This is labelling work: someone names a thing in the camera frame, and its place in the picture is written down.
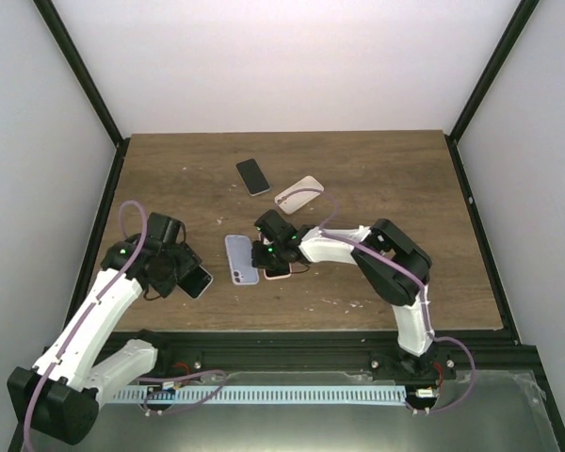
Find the white phone case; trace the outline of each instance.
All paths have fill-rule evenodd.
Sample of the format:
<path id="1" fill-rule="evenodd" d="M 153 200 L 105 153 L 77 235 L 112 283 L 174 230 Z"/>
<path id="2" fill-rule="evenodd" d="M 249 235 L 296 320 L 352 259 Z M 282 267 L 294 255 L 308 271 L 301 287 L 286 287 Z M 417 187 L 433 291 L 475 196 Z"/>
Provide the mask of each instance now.
<path id="1" fill-rule="evenodd" d="M 291 215 L 297 212 L 301 207 L 305 204 L 310 202 L 311 200 L 315 199 L 320 195 L 320 193 L 316 193 L 314 191 L 305 191 L 301 193 L 297 193 L 295 195 L 290 196 L 286 200 L 280 202 L 280 200 L 286 196 L 287 194 L 299 190 L 302 188 L 315 188 L 316 190 L 323 191 L 324 186 L 320 184 L 314 177 L 312 176 L 305 176 L 296 184 L 288 187 L 284 192 L 279 194 L 276 198 L 274 198 L 274 202 L 279 208 L 286 214 Z"/>
<path id="2" fill-rule="evenodd" d="M 226 235 L 224 238 L 230 276 L 234 285 L 254 285 L 260 282 L 257 268 L 251 265 L 251 239 L 246 235 Z"/>

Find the wooden table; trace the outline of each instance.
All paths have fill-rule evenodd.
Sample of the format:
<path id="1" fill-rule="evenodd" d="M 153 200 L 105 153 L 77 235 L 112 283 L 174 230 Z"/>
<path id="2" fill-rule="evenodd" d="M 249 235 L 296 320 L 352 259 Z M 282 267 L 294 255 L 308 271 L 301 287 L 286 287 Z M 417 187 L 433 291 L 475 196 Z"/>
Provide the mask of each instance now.
<path id="1" fill-rule="evenodd" d="M 272 190 L 250 197 L 235 163 L 254 157 Z M 257 234 L 253 222 L 273 198 L 313 175 L 339 202 L 331 228 L 353 229 L 388 218 L 433 261 L 434 328 L 501 328 L 492 290 L 439 131 L 135 135 L 121 171 L 99 253 L 121 239 L 120 204 L 140 201 L 186 224 L 188 244 L 214 275 L 205 294 L 176 290 L 167 299 L 139 299 L 118 331 L 314 331 L 395 329 L 391 307 L 356 266 L 324 263 L 304 274 L 258 285 L 232 284 L 224 236 Z M 319 197 L 290 217 L 297 227 L 331 211 Z M 135 209 L 128 232 L 139 232 Z"/>

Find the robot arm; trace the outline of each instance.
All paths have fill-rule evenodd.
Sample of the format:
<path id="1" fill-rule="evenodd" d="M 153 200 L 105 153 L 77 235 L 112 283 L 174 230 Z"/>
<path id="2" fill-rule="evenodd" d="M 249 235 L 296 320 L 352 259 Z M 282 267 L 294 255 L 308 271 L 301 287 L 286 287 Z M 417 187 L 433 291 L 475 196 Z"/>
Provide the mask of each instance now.
<path id="1" fill-rule="evenodd" d="M 428 281 L 431 260 L 391 221 L 380 219 L 371 227 L 353 230 L 322 230 L 302 226 L 298 230 L 278 212 L 269 210 L 255 226 L 269 242 L 253 242 L 253 264 L 273 268 L 286 263 L 338 262 L 356 265 L 375 291 L 392 304 L 398 329 L 398 344 L 413 357 L 420 358 L 431 346 L 433 330 L 425 319 L 420 297 L 428 303 Z M 424 285 L 424 294 L 410 278 L 373 256 L 358 250 L 359 243 L 381 255 L 393 250 L 392 261 L 406 268 Z"/>
<path id="2" fill-rule="evenodd" d="M 67 444 L 77 444 L 89 433 L 99 410 L 123 386 L 155 367 L 169 368 L 167 347 L 159 336 L 147 331 L 106 360 L 94 363 L 123 313 L 140 295 L 152 288 L 167 297 L 201 264 L 184 240 L 176 243 L 181 229 L 182 222 L 151 214 L 136 260 L 99 299 L 135 251 L 138 235 L 108 250 L 94 285 L 55 343 L 31 369 L 17 367 L 8 378 L 19 422 L 24 421 L 31 395 L 45 379 L 31 427 Z"/>

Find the smartphone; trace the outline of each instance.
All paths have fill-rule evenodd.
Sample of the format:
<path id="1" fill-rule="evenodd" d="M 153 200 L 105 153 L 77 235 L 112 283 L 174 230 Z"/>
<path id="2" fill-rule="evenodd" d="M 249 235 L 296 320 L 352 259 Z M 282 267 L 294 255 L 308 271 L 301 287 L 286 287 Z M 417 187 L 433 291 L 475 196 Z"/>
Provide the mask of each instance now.
<path id="1" fill-rule="evenodd" d="M 178 286 L 184 290 L 189 297 L 197 299 L 203 295 L 213 280 L 214 277 L 210 275 L 205 268 L 198 266 L 188 273 L 186 277 L 180 281 Z"/>
<path id="2" fill-rule="evenodd" d="M 268 240 L 264 239 L 264 235 L 259 233 L 258 240 L 262 243 L 269 243 Z M 291 276 L 291 264 L 286 264 L 285 266 L 280 266 L 278 268 L 264 269 L 264 278 L 267 280 L 282 280 Z"/>
<path id="3" fill-rule="evenodd" d="M 270 184 L 254 158 L 237 163 L 236 170 L 250 195 L 255 196 L 270 190 Z"/>
<path id="4" fill-rule="evenodd" d="M 260 274 L 251 264 L 251 239 L 246 235 L 224 237 L 228 265 L 234 285 L 254 285 L 260 282 Z"/>

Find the wire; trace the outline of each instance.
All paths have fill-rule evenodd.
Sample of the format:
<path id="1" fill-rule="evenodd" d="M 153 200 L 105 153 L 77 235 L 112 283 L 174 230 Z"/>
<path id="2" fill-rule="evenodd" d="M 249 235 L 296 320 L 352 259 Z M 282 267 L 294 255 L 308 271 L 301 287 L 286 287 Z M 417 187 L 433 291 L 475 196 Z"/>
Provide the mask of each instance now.
<path id="1" fill-rule="evenodd" d="M 142 205 L 138 201 L 130 200 L 130 201 L 123 202 L 120 206 L 119 217 L 121 218 L 121 214 L 123 212 L 123 209 L 125 207 L 127 207 L 128 205 L 134 205 L 138 209 L 138 212 L 140 213 L 140 216 L 142 217 L 142 233 L 140 234 L 140 239 L 138 240 L 137 247 L 134 250 L 134 252 L 132 253 L 132 255 L 130 256 L 130 258 L 121 267 L 120 271 L 117 272 L 117 274 L 113 277 L 113 279 L 111 279 L 111 281 L 109 281 L 105 285 L 105 287 L 103 287 L 103 289 L 101 289 L 101 291 L 97 294 L 97 296 L 96 296 L 97 301 L 101 300 L 101 298 L 113 286 L 113 284 L 115 284 L 117 282 L 117 280 L 127 271 L 127 269 L 130 267 L 130 265 L 132 265 L 134 263 L 134 261 L 136 260 L 136 258 L 140 254 L 140 251 L 142 250 L 142 246 L 144 245 L 144 241 L 146 239 L 146 235 L 147 235 L 147 214 L 144 211 L 144 208 L 142 207 Z M 91 303 L 88 306 L 88 308 L 86 308 L 86 311 L 84 311 L 84 313 L 82 313 L 79 316 L 79 319 L 77 320 L 75 325 L 73 325 L 72 330 L 70 331 L 69 335 L 65 338 L 65 340 L 63 341 L 63 344 L 61 345 L 60 349 L 58 350 L 58 352 L 55 355 L 58 360 L 60 360 L 60 358 L 63 356 L 63 354 L 65 354 L 67 347 L 69 346 L 69 344 L 73 340 L 74 336 L 77 334 L 77 332 L 81 328 L 81 326 L 84 323 L 84 321 L 86 320 L 86 318 L 89 316 L 92 309 L 94 309 L 94 306 L 96 306 L 96 304 L 97 304 L 96 302 Z M 50 363 L 48 365 L 48 367 L 46 368 L 46 371 L 41 376 L 40 381 L 36 385 L 36 388 L 34 389 L 34 392 L 31 395 L 31 398 L 29 399 L 29 404 L 27 405 L 27 410 L 25 411 L 24 429 L 23 429 L 24 445 L 25 445 L 25 449 L 27 449 L 27 452 L 33 452 L 34 451 L 33 444 L 31 443 L 31 420 L 32 420 L 32 417 L 33 417 L 34 409 L 36 408 L 36 404 L 38 403 L 38 399 L 40 398 L 40 393 L 41 393 L 42 388 L 46 384 L 46 381 L 48 380 L 51 372 L 53 370 L 55 370 L 56 366 L 57 366 L 57 363 Z"/>
<path id="2" fill-rule="evenodd" d="M 174 377 L 172 379 L 154 379 L 154 378 L 149 378 L 149 377 L 143 377 L 143 378 L 137 379 L 138 381 L 147 382 L 147 383 L 165 383 L 165 382 L 189 381 L 191 379 L 195 379 L 195 378 L 198 378 L 198 377 L 208 377 L 208 376 L 214 376 L 214 375 L 222 376 L 223 380 L 221 381 L 221 383 L 218 385 L 218 387 L 214 391 L 212 391 L 207 396 L 205 396 L 204 398 L 202 398 L 201 400 L 199 400 L 195 403 L 192 403 L 190 405 L 186 405 L 186 406 L 181 407 L 181 408 L 168 409 L 166 411 L 151 410 L 147 406 L 147 403 L 151 398 L 153 398 L 157 395 L 160 395 L 160 394 L 171 394 L 169 391 L 155 391 L 154 393 L 147 394 L 147 396 L 144 398 L 144 400 L 142 402 L 142 408 L 145 410 L 147 415 L 150 415 L 151 413 L 156 413 L 156 414 L 159 414 L 161 416 L 163 416 L 163 415 L 168 416 L 168 415 L 172 415 L 172 414 L 177 414 L 178 412 L 188 412 L 190 410 L 193 410 L 195 408 L 200 407 L 205 402 L 207 402 L 207 401 L 211 400 L 212 398 L 214 398 L 215 396 L 217 396 L 218 393 L 220 391 L 222 391 L 224 389 L 224 386 L 226 385 L 227 375 L 226 375 L 226 372 L 224 372 L 223 370 L 215 369 L 215 370 L 206 370 L 206 371 L 203 371 L 203 372 L 197 372 L 196 374 L 184 375 L 182 377 Z"/>
<path id="3" fill-rule="evenodd" d="M 184 369 L 187 375 L 190 375 L 190 367 L 186 363 L 175 363 L 172 366 L 174 369 Z"/>
<path id="4" fill-rule="evenodd" d="M 435 367 L 435 370 L 437 370 L 439 377 L 439 381 L 437 383 L 437 389 L 438 389 L 437 397 L 439 399 L 439 397 L 442 396 L 442 383 L 444 383 L 444 370 L 438 363 L 433 363 L 433 367 Z"/>
<path id="5" fill-rule="evenodd" d="M 157 296 L 155 296 L 155 297 L 149 298 L 149 297 L 147 297 L 147 295 L 149 295 L 149 288 L 148 288 L 148 287 L 147 287 L 147 290 L 145 290 L 144 293 L 142 294 L 142 297 L 143 297 L 144 299 L 146 299 L 147 301 L 155 301 L 156 299 L 161 299 L 161 298 L 163 298 L 163 297 L 161 297 L 160 295 L 157 295 Z"/>
<path id="6" fill-rule="evenodd" d="M 407 278 L 409 278 L 411 281 L 413 281 L 417 287 L 419 288 L 419 298 L 420 298 L 420 306 L 421 306 L 421 311 L 423 313 L 423 322 L 425 323 L 425 330 L 426 330 L 426 334 L 427 336 L 433 341 L 433 342 L 449 342 L 452 343 L 458 347 L 460 347 L 462 349 L 462 351 L 465 353 L 465 355 L 467 355 L 467 358 L 469 360 L 469 364 L 471 365 L 471 379 L 469 381 L 469 386 L 467 387 L 466 391 L 464 392 L 464 394 L 459 397 L 459 399 L 455 400 L 454 402 L 450 403 L 449 405 L 440 408 L 440 409 L 434 409 L 434 410 L 430 410 L 428 413 L 439 413 L 439 412 L 446 412 L 448 410 L 450 410 L 451 408 L 456 407 L 457 405 L 459 405 L 464 399 L 466 399 L 469 394 L 471 394 L 471 392 L 473 391 L 473 387 L 475 386 L 475 382 L 476 382 L 476 366 L 475 366 L 475 359 L 473 358 L 473 354 L 471 353 L 471 351 L 469 350 L 469 348 L 467 348 L 467 346 L 461 342 L 460 340 L 454 338 L 454 337 L 449 337 L 449 336 L 443 336 L 443 337 L 436 337 L 435 334 L 433 333 L 433 329 L 431 328 L 431 317 L 429 315 L 429 308 L 428 308 L 428 302 L 425 299 L 425 285 L 423 284 L 423 282 L 417 278 L 415 275 L 413 275 L 409 270 L 407 270 L 406 268 L 404 268 L 403 266 L 400 266 L 398 264 L 396 264 L 394 261 L 392 261 L 391 259 L 381 255 L 380 253 L 371 250 L 370 248 L 364 246 L 361 243 L 356 242 L 355 240 L 351 240 L 349 238 L 345 238 L 342 236 L 338 236 L 338 235 L 334 235 L 334 234 L 329 234 L 327 233 L 327 231 L 324 229 L 324 226 L 329 223 L 337 214 L 337 210 L 338 210 L 338 204 L 337 201 L 335 200 L 335 198 L 328 194 L 325 193 L 322 190 L 318 190 L 317 188 L 301 188 L 295 191 L 292 191 L 291 193 L 289 193 L 287 196 L 285 196 L 281 201 L 286 200 L 288 197 L 296 194 L 296 193 L 301 193 L 304 191 L 311 191 L 311 192 L 317 192 L 320 193 L 322 195 L 325 195 L 327 198 L 329 198 L 332 203 L 333 203 L 333 212 L 330 216 L 328 216 L 327 218 L 325 218 L 319 225 L 318 228 L 320 229 L 320 235 L 322 237 L 325 238 L 329 238 L 331 240 L 337 240 L 339 242 L 343 242 L 346 243 L 352 247 L 354 247 L 357 250 L 360 250 L 362 252 L 365 252 L 366 254 L 368 254 L 369 256 L 374 257 L 375 259 L 377 259 L 380 262 L 383 262 L 386 266 L 390 266 L 391 268 L 393 268 L 394 270 L 400 272 L 401 274 L 403 274 L 404 276 L 406 276 Z M 415 409 L 408 404 L 408 402 L 406 403 L 406 405 L 408 406 L 408 408 L 412 409 L 413 411 L 415 411 Z"/>
<path id="7" fill-rule="evenodd" d="M 307 273 L 308 271 L 310 271 L 310 266 L 308 266 L 307 264 L 303 264 L 302 262 L 298 262 L 298 264 L 303 265 L 305 268 L 302 271 L 293 271 L 293 268 L 291 268 L 292 275 L 300 275 L 301 273 Z"/>

